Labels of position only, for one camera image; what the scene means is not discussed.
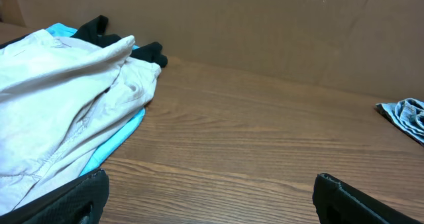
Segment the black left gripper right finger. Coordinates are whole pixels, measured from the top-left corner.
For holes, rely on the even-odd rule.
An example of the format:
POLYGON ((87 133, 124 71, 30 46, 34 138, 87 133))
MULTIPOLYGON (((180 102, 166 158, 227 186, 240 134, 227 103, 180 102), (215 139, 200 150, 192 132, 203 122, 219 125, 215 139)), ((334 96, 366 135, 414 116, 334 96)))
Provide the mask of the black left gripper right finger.
POLYGON ((420 224, 327 173, 317 175, 312 200, 321 224, 420 224))

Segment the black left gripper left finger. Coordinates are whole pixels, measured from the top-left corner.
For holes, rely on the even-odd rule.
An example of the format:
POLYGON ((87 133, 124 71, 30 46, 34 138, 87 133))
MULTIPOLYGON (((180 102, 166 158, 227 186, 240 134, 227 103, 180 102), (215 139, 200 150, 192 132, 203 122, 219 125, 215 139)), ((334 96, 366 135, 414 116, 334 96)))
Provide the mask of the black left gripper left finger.
POLYGON ((109 197, 109 177, 97 168, 1 216, 1 224, 98 224, 109 197))

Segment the beige khaki shorts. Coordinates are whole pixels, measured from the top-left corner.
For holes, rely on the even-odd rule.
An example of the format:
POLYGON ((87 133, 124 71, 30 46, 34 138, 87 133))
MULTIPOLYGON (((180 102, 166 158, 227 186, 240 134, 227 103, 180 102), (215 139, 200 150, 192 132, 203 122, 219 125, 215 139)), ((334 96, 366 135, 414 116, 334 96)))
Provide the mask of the beige khaki shorts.
POLYGON ((105 48, 38 30, 1 50, 1 212, 76 179, 154 96, 161 69, 131 57, 134 37, 105 48))

